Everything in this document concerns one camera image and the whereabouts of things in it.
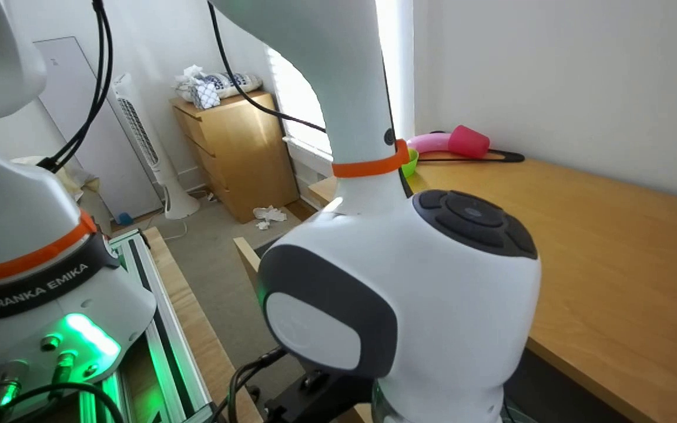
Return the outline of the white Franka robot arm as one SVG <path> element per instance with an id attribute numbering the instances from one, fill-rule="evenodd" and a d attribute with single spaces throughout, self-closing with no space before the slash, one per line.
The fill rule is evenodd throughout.
<path id="1" fill-rule="evenodd" d="M 541 290 L 528 230 L 455 190 L 410 195 L 373 0 L 210 0 L 312 86 L 339 195 L 262 258 L 276 341 L 371 382 L 377 423 L 501 423 Z M 0 157 L 0 412 L 105 378 L 149 330 L 152 295 L 57 177 Z"/>

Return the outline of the robot base wooden platform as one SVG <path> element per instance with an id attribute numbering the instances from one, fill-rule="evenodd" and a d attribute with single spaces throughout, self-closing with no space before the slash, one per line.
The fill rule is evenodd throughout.
<path id="1" fill-rule="evenodd" d="M 157 229 L 110 240 L 133 280 L 157 301 L 145 335 L 101 383 L 125 423 L 227 423 L 235 366 Z"/>

